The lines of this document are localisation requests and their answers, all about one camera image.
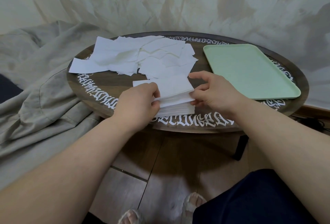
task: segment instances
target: person's right arm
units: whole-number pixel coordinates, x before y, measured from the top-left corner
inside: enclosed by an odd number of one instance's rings
[[[239,93],[222,76],[189,74],[208,83],[191,93],[234,120],[269,158],[277,174],[319,223],[330,222],[330,136]]]

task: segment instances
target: wall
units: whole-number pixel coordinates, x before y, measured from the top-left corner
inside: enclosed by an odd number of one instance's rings
[[[307,104],[330,109],[330,0],[1,0],[0,6],[0,34],[63,20],[114,36],[181,30],[259,44],[303,70]]]

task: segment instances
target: person's left arm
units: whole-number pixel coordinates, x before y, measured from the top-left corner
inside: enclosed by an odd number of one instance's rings
[[[0,192],[3,223],[81,223],[113,159],[159,111],[155,83],[124,91],[114,115]]]

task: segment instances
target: paper stack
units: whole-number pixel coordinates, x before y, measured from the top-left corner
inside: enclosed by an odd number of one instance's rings
[[[94,52],[88,60],[74,58],[70,73],[89,74],[116,71],[119,75],[137,73],[147,79],[183,74],[186,77],[197,61],[191,44],[163,36],[97,37]]]
[[[168,78],[133,81],[133,87],[142,83],[155,82],[158,85],[160,97],[154,101],[160,102],[160,110],[155,117],[194,114],[195,106],[190,102],[194,99],[189,95],[194,91],[187,76],[177,75]]]

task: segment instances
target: table leg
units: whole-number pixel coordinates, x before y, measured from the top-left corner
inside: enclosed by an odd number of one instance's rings
[[[240,136],[235,154],[232,155],[232,158],[236,161],[239,161],[242,158],[248,139],[249,137],[247,135]]]

